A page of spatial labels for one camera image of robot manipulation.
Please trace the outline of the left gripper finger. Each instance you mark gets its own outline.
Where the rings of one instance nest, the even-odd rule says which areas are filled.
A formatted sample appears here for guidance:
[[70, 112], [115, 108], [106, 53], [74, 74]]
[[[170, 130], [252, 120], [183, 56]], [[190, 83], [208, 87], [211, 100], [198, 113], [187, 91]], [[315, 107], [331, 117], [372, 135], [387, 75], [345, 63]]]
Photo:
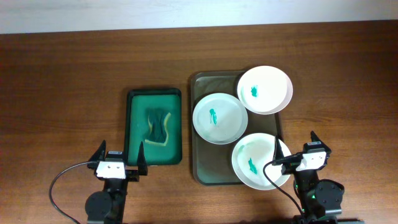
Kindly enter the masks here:
[[103, 140], [99, 148], [94, 152], [94, 154], [89, 158], [89, 162], [103, 161], [106, 152], [106, 141]]
[[140, 143], [139, 152], [137, 156], [137, 167], [139, 175], [148, 174], [147, 162], [144, 154], [144, 143], [142, 141]]

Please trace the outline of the white plate with green stain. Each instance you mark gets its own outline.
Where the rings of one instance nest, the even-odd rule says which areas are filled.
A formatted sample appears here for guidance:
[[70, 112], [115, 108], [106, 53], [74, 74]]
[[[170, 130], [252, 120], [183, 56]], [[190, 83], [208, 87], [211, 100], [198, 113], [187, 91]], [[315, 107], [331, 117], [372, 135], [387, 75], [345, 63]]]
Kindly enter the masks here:
[[275, 136], [249, 134], [239, 140], [232, 152], [234, 173], [245, 185], [256, 190], [273, 190], [284, 185], [290, 175], [282, 174], [282, 166], [267, 166], [273, 160]]

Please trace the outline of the green yellow sponge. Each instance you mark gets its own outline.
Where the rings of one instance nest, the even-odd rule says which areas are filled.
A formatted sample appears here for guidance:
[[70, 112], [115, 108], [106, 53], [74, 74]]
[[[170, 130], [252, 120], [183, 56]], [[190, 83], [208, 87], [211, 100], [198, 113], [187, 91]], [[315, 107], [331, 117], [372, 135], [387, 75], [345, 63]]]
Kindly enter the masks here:
[[149, 132], [145, 138], [145, 143], [165, 147], [169, 141], [169, 131], [167, 124], [171, 113], [160, 108], [150, 109], [147, 115]]

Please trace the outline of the pink-white plate with stain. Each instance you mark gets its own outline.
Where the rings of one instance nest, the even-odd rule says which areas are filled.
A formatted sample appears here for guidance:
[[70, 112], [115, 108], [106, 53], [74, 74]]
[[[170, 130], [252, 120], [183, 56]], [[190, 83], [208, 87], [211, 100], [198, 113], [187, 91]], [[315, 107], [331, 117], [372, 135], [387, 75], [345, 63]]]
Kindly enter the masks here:
[[280, 112], [290, 103], [293, 92], [292, 81], [285, 72], [265, 65], [244, 72], [237, 85], [241, 103], [257, 114]]

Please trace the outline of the grey plate with green stain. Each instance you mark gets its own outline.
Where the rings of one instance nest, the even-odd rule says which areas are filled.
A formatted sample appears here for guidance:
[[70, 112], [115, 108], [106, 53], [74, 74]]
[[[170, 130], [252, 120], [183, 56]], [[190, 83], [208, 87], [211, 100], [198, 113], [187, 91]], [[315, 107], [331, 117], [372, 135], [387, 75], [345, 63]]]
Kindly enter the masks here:
[[193, 126], [200, 137], [212, 144], [229, 144], [239, 139], [248, 126], [248, 112], [233, 95], [212, 93], [193, 109]]

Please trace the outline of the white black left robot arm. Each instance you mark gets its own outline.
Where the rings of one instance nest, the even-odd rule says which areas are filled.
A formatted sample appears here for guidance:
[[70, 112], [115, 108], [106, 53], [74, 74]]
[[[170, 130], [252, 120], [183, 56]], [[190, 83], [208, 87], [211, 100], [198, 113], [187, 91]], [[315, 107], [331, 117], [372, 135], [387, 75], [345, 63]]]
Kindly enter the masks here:
[[106, 151], [106, 141], [88, 160], [87, 168], [94, 170], [97, 179], [104, 182], [103, 190], [91, 194], [85, 203], [88, 223], [122, 223], [130, 182], [139, 182], [148, 174], [143, 143], [139, 146], [137, 169], [126, 169], [122, 151]]

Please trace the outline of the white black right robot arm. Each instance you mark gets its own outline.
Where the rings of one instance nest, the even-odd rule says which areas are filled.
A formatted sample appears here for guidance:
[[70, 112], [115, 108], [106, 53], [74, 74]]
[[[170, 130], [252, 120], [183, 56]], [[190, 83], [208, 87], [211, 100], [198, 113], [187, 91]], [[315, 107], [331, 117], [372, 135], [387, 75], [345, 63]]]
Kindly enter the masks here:
[[294, 177], [295, 194], [300, 200], [295, 204], [300, 214], [294, 216], [293, 223], [337, 223], [345, 188], [333, 180], [318, 178], [318, 171], [328, 164], [331, 149], [314, 131], [310, 138], [301, 152], [290, 156], [285, 156], [276, 142], [271, 164], [281, 166], [282, 175]]

